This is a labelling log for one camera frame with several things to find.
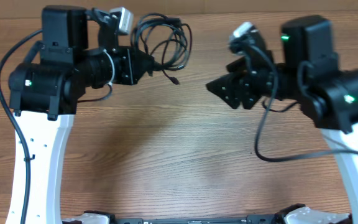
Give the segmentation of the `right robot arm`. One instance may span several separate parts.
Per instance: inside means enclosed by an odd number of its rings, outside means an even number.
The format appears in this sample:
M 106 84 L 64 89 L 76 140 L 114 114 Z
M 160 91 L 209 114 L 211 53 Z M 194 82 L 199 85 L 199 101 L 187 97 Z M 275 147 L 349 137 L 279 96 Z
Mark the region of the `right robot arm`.
M 340 70 L 330 20 L 304 16 L 281 27 L 285 60 L 275 63 L 258 28 L 239 26 L 229 39 L 239 59 L 227 74 L 209 82 L 207 90 L 231 108 L 249 110 L 261 102 L 272 110 L 274 100 L 290 100 L 321 131 L 328 149 L 280 157 L 297 161 L 333 155 L 347 192 L 351 211 L 328 213 L 302 203 L 269 215 L 248 215 L 246 223 L 358 223 L 358 69 Z

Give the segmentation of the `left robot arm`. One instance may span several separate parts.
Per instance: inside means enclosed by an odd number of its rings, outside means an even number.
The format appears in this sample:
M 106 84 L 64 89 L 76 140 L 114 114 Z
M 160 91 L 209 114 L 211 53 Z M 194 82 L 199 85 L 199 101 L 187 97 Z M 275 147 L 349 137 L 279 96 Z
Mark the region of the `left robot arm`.
M 119 45 L 132 21 L 124 7 L 43 8 L 42 39 L 9 76 L 16 158 L 8 223 L 62 222 L 65 148 L 86 89 L 135 85 L 152 71 L 151 56 Z

